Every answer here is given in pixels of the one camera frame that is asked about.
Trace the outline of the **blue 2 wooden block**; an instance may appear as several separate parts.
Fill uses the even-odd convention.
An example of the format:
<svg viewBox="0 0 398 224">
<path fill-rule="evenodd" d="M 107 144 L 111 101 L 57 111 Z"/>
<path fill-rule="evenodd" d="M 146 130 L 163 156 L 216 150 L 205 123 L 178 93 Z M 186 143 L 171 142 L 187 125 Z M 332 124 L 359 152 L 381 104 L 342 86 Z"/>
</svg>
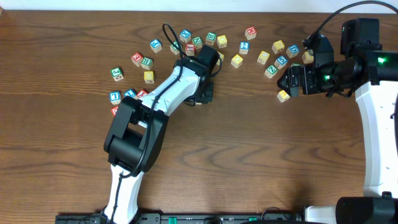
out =
<svg viewBox="0 0 398 224">
<path fill-rule="evenodd" d="M 249 51 L 249 42 L 244 42 L 244 41 L 240 42 L 239 53 L 240 54 L 247 54 L 248 51 Z"/>
</svg>

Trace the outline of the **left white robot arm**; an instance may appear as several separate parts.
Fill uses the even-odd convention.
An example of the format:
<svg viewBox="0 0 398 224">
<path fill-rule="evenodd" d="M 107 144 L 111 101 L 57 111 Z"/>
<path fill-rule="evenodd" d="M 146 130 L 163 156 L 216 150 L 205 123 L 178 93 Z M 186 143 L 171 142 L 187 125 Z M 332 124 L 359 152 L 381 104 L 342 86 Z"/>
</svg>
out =
<svg viewBox="0 0 398 224">
<path fill-rule="evenodd" d="M 142 178 L 160 154 L 170 115 L 184 101 L 193 105 L 213 88 L 209 79 L 220 56 L 184 57 L 176 61 L 170 76 L 152 92 L 119 104 L 104 142 L 111 165 L 109 202 L 102 223 L 130 223 L 138 206 Z"/>
</svg>

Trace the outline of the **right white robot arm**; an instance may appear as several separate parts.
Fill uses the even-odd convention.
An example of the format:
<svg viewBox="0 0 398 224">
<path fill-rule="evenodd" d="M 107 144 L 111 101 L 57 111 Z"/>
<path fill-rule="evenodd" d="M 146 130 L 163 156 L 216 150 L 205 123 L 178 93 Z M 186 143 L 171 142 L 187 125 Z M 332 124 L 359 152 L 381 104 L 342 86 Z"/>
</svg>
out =
<svg viewBox="0 0 398 224">
<path fill-rule="evenodd" d="M 304 223 L 397 223 L 397 53 L 356 53 L 340 62 L 290 67 L 277 85 L 289 96 L 353 95 L 363 125 L 366 171 L 361 197 L 308 206 Z"/>
</svg>

